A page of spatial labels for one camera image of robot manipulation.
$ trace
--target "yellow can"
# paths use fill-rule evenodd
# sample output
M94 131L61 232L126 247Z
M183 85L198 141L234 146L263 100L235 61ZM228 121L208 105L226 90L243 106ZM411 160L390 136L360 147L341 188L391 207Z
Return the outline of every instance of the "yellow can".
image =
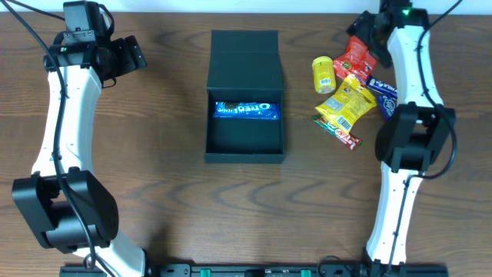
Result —
M314 88L317 93L326 94L337 88L333 60L321 56L313 61Z

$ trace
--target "black box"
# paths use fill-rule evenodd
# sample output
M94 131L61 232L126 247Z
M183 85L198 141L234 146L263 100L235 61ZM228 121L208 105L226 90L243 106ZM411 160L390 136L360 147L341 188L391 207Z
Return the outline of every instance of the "black box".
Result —
M206 162L282 163L284 82L277 31L212 31ZM213 118L215 102L278 104L278 120Z

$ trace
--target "yellow snack bag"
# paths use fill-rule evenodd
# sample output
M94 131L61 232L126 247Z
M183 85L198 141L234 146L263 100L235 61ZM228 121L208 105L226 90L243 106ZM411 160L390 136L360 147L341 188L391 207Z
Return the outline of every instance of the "yellow snack bag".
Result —
M335 94L316 110L331 124L349 133L355 122L375 106L376 98L349 75Z

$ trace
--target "brown tabletop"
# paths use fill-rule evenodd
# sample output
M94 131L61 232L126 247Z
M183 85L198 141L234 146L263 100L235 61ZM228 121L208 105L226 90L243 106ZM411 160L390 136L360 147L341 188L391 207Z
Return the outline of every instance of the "brown tabletop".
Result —
M47 44L63 22L22 14ZM316 263L359 259L381 187L374 140L377 108L346 149L311 121L327 96L311 62L344 53L356 15L115 14L113 38L135 35L148 67L103 90L93 161L116 198L120 230L156 262ZM48 110L43 52L0 13L0 275L53 276L73 255L45 250L12 201L12 181L30 176ZM444 262L452 276L492 270L492 17L453 16L431 32L434 76L456 109L459 152L451 172L425 181L407 237L408 262ZM206 165L207 73L212 29L279 30L286 158L282 165ZM393 69L374 75L395 84ZM430 172L444 165L449 141Z

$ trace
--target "dark blue wrapper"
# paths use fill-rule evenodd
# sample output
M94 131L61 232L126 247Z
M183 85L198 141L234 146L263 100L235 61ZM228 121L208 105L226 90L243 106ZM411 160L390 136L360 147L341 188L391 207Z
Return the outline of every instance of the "dark blue wrapper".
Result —
M215 118L279 119L277 104L216 102Z
M373 77L372 75L370 75L367 78L366 86L368 88L376 91L376 92L379 92L382 94L387 93L387 94L391 95L391 98L398 99L398 91L394 86L389 85L385 82L382 82L382 81L376 79L375 77Z
M391 98L389 93L385 93L383 95L378 95L376 97L377 106L383 113L384 119L390 120L391 116L393 116L394 109L396 105L394 104L394 100Z

